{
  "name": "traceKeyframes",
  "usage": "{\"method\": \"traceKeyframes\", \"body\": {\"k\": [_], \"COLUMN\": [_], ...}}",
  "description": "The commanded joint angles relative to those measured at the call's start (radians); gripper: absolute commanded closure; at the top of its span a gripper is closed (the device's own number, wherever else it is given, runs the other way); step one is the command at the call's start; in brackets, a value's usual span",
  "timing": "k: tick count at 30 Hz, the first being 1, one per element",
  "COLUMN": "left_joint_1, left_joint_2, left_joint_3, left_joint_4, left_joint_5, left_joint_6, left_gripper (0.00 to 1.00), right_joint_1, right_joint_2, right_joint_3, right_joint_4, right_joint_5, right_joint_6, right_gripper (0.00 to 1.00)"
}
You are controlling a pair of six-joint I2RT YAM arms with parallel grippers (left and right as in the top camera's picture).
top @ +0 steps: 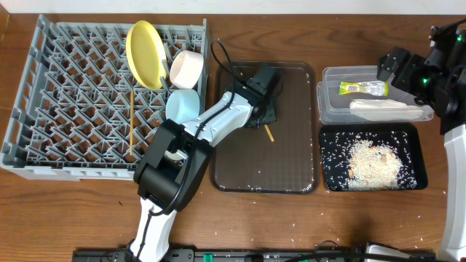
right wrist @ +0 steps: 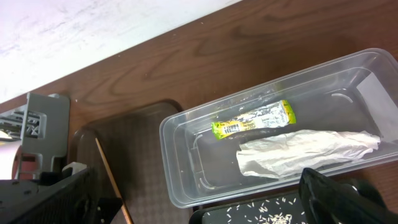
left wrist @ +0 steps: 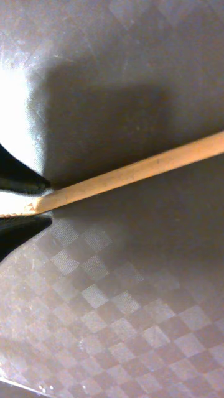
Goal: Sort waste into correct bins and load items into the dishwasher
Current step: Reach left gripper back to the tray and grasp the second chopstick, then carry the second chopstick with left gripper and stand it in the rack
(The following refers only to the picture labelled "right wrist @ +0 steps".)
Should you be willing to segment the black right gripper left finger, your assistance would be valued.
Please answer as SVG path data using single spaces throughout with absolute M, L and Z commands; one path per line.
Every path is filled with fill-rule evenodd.
M 1 223 L 111 223 L 122 204 L 101 193 L 92 168 L 1 181 Z

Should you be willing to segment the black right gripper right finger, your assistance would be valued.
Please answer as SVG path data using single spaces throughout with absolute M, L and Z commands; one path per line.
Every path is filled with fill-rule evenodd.
M 309 223 L 396 224 L 379 191 L 366 180 L 336 182 L 305 168 L 299 195 Z

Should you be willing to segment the white paper napkin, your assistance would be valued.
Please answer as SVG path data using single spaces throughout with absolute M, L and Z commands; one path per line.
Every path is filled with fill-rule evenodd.
M 377 150 L 381 139 L 366 131 L 300 130 L 241 144 L 236 152 L 244 176 L 282 179 L 304 168 L 359 161 Z

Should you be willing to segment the wooden chopstick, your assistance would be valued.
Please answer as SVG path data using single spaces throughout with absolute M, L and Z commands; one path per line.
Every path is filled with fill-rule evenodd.
M 117 196 L 118 198 L 120 198 L 120 199 L 122 200 L 121 210 L 122 210 L 124 219 L 125 219 L 125 221 L 126 221 L 127 224 L 134 224 L 134 222 L 133 222 L 133 220 L 132 220 L 132 218 L 131 218 L 131 215 L 130 215 L 130 213 L 129 213 L 129 210 L 127 209 L 127 206 L 126 206 L 126 204 L 124 203 L 124 199 L 123 199 L 123 197 L 122 197 L 122 195 L 121 195 L 121 193 L 120 193 L 120 191 L 119 191 L 118 185 L 117 185 L 117 183 L 116 183 L 116 181 L 115 181 L 115 179 L 114 179 L 114 175 L 113 175 L 113 173 L 112 173 L 112 171 L 111 171 L 111 168 L 110 168 L 110 166 L 109 166 L 108 160 L 107 160 L 107 158 L 106 158 L 106 156 L 105 156 L 105 153 L 104 153 L 104 151 L 103 151 L 103 148 L 102 148 L 102 146 L 101 146 L 100 141 L 98 140 L 98 138 L 95 138 L 95 142 L 96 142 L 97 148 L 98 148 L 98 150 L 99 150 L 99 154 L 100 154 L 100 156 L 101 156 L 101 160 L 103 161 L 103 164 L 104 164 L 106 173 L 107 173 L 107 175 L 108 175 L 108 177 L 109 177 L 109 180 L 110 180 L 110 182 L 111 182 L 112 188 L 113 188 L 113 190 L 114 190 L 114 193 L 116 194 L 116 196 Z

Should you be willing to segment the pink white bowl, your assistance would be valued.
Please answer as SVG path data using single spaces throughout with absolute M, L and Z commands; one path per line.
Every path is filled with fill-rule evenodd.
M 19 165 L 21 142 L 1 131 L 1 180 L 11 180 Z

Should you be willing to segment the green snack wrapper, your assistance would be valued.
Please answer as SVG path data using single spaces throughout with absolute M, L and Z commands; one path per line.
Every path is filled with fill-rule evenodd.
M 287 100 L 280 100 L 243 113 L 229 121 L 212 122 L 211 130 L 216 139 L 232 134 L 262 128 L 282 128 L 297 122 Z

